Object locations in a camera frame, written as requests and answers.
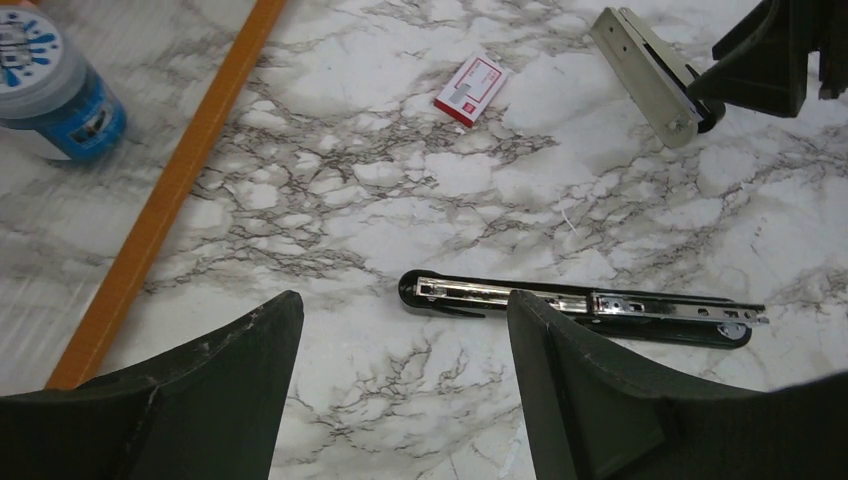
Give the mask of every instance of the brown wooden edge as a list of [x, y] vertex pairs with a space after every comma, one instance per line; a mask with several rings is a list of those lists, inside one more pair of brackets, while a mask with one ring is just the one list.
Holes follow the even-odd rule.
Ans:
[[47, 388], [75, 388], [97, 374], [285, 4], [256, 0]]

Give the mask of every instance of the transparent container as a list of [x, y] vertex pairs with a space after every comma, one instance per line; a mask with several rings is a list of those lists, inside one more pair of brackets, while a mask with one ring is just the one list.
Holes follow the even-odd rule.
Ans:
[[0, 131], [51, 160], [101, 157], [126, 128], [121, 102], [32, 6], [0, 6]]

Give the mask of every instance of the marble tabletop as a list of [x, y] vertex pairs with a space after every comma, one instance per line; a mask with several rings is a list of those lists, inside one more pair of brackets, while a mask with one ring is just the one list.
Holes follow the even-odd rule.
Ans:
[[[755, 3], [619, 6], [704, 68]], [[730, 107], [670, 151], [589, 36], [605, 6], [291, 0], [104, 371], [295, 290], [271, 478], [523, 480], [504, 320], [408, 314], [407, 270], [763, 302], [742, 349], [621, 343], [757, 390], [848, 367], [848, 102], [812, 61], [797, 119]], [[432, 101], [479, 50], [512, 74], [465, 129]]]
[[44, 387], [253, 0], [43, 0], [125, 104], [109, 158], [50, 163], [0, 137], [0, 395]]

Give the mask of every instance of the red and white box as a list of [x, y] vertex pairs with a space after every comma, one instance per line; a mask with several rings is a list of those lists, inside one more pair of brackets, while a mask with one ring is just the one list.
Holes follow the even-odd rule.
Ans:
[[436, 108], [471, 127], [506, 81], [506, 71], [485, 53], [469, 58], [436, 96]]

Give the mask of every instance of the white lid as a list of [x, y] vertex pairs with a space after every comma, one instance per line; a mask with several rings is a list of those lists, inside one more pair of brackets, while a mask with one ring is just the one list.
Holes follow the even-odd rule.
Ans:
[[0, 6], [0, 118], [54, 110], [79, 91], [86, 62], [34, 8]]

